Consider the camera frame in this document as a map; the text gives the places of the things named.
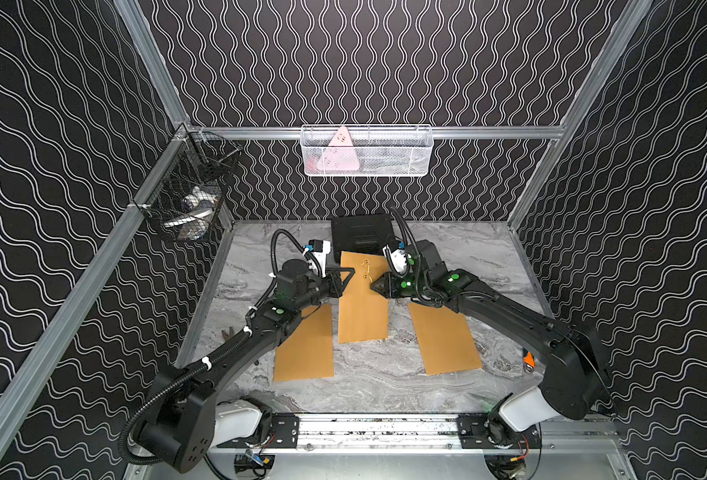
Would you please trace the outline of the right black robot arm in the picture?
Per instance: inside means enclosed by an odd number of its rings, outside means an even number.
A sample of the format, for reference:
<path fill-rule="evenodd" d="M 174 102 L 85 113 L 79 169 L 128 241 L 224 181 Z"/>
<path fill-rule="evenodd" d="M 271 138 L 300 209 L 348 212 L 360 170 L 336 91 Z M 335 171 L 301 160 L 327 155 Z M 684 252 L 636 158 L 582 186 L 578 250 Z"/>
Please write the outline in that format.
<path fill-rule="evenodd" d="M 545 366 L 539 385 L 505 396 L 487 414 L 485 435 L 491 444 L 507 448 L 545 420 L 559 416 L 582 420 L 597 404 L 613 405 L 609 354 L 599 334 L 539 314 L 465 269 L 447 268 L 433 242 L 415 238 L 395 207 L 387 211 L 399 236 L 385 244 L 389 269 L 371 290 L 387 299 L 407 298 L 479 320 Z"/>

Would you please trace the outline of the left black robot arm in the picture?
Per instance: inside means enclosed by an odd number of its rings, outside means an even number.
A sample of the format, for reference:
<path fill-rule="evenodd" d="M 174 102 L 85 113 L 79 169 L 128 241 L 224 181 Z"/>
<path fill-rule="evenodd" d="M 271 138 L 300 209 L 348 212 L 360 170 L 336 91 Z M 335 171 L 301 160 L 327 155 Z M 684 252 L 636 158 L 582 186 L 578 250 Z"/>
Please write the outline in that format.
<path fill-rule="evenodd" d="M 341 298 L 353 267 L 325 267 L 312 244 L 288 230 L 271 238 L 271 282 L 245 317 L 245 326 L 220 347 L 177 368 L 159 370 L 149 396 L 126 422 L 118 452 L 129 464 L 165 463 L 192 470 L 217 444 L 220 393 L 252 364 L 284 344 L 304 320 L 305 309 Z"/>

